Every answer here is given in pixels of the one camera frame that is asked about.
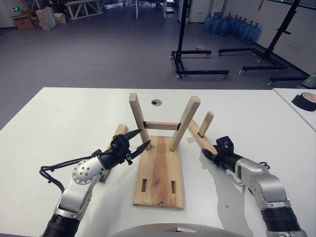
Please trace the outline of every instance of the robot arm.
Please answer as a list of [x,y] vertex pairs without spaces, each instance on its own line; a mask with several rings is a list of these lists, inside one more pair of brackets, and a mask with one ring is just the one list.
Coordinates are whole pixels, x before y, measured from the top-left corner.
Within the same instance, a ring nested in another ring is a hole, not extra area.
[[99,151],[96,156],[77,163],[73,169],[68,187],[62,193],[43,237],[74,237],[91,200],[92,189],[100,177],[125,160],[131,165],[132,159],[141,154],[150,141],[139,146],[133,153],[129,150],[129,139],[141,129],[113,137],[111,148]]
[[228,136],[217,139],[216,143],[218,154],[202,149],[204,155],[216,166],[234,172],[249,188],[266,223],[267,236],[307,237],[298,224],[283,184],[269,173],[270,167],[264,162],[256,163],[235,154]]

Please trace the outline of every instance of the black cable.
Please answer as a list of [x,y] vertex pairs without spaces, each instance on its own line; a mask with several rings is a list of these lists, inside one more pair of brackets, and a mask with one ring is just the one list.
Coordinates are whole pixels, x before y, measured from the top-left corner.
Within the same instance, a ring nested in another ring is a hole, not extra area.
[[263,164],[263,166],[267,169],[270,169],[271,167],[266,162],[259,162],[259,164]]
[[98,149],[94,153],[92,153],[92,155],[90,155],[88,157],[81,157],[81,158],[77,158],[77,159],[72,159],[72,160],[64,161],[62,163],[51,165],[51,166],[42,166],[39,170],[39,174],[41,176],[43,176],[45,179],[47,179],[48,183],[55,184],[60,189],[61,193],[63,193],[65,190],[63,184],[60,181],[58,181],[57,179],[54,179],[50,174],[47,173],[47,171],[54,172],[56,169],[60,169],[60,168],[63,168],[63,167],[69,166],[69,165],[77,164],[78,162],[80,162],[84,159],[91,159],[95,156],[111,155],[113,152],[112,152],[112,150],[110,150],[110,151],[109,150],[101,152],[101,150]]

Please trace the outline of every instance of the white table top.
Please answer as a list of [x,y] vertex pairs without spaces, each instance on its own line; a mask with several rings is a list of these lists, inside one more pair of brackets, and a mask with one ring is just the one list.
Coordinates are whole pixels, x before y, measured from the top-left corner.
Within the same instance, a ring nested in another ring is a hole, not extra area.
[[296,95],[300,95],[303,92],[316,95],[316,90],[274,88],[274,91],[279,94],[283,100],[289,104],[289,106],[291,106],[294,111],[296,111],[297,114],[301,116],[302,119],[305,120],[316,131],[316,111],[310,112],[302,110],[291,102]]
[[[43,88],[1,131],[0,233],[39,236],[60,197],[38,170],[105,149],[119,123],[136,123],[129,93],[136,92],[145,120],[178,122],[190,96],[201,105],[194,117],[201,124],[207,111],[214,120],[206,136],[211,142],[228,135],[235,152],[266,161],[285,185],[293,210],[308,236],[316,236],[316,133],[274,91],[141,90]],[[152,99],[162,105],[154,107]],[[171,136],[172,131],[149,130]],[[140,136],[131,140],[133,151]],[[215,168],[187,131],[180,142],[185,193],[184,210],[132,205],[139,159],[115,167],[105,184],[98,183],[77,237],[106,237],[143,224],[192,223],[265,236],[265,224],[249,191]],[[73,167],[53,176],[64,186]]]

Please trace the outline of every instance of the blue water bottle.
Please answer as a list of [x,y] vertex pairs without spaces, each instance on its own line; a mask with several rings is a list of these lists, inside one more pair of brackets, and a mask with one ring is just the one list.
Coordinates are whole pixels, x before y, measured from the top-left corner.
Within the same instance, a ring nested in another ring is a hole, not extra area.
[[229,32],[232,33],[233,30],[234,30],[234,26],[235,24],[238,22],[238,19],[237,19],[238,15],[235,16],[235,19],[232,20],[231,22],[231,26],[230,26],[230,29],[229,29]]
[[235,35],[237,33],[238,27],[241,23],[241,19],[242,19],[242,17],[240,17],[239,20],[235,23],[233,31],[232,31],[233,35]]
[[222,21],[222,26],[219,31],[220,36],[227,36],[232,24],[232,16],[231,13],[228,14],[228,16],[225,16],[224,20]]
[[223,18],[222,18],[221,14],[219,14],[217,17],[213,18],[212,26],[211,26],[211,33],[212,34],[219,33],[219,31],[221,30],[222,21],[223,21]]
[[243,42],[246,41],[246,37],[248,36],[249,31],[254,27],[254,26],[252,25],[252,22],[253,22],[253,21],[250,21],[249,25],[247,25],[247,26],[243,29],[243,31],[242,31],[242,33],[241,33],[241,35],[240,35],[240,38],[239,38],[241,41],[243,41]]
[[235,37],[236,37],[236,38],[240,38],[243,29],[244,29],[245,26],[247,25],[246,20],[247,20],[247,18],[245,18],[245,19],[243,20],[243,22],[241,22],[241,23],[238,25],[238,29],[237,29],[236,34],[235,34]]
[[204,27],[203,27],[204,31],[210,31],[211,30],[211,25],[212,25],[212,20],[213,20],[213,17],[211,15],[212,14],[210,14],[209,16],[207,16],[205,18]]
[[245,40],[246,44],[254,44],[255,42],[257,42],[258,37],[261,34],[261,29],[258,27],[258,24],[259,23],[256,23],[256,26],[249,31],[249,34]]

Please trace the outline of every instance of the tape roll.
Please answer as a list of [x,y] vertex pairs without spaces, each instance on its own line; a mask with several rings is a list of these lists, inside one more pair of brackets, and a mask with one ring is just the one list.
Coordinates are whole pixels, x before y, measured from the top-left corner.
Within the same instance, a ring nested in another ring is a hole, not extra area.
[[295,96],[292,103],[302,110],[315,111],[316,110],[316,95],[304,92],[301,95]]

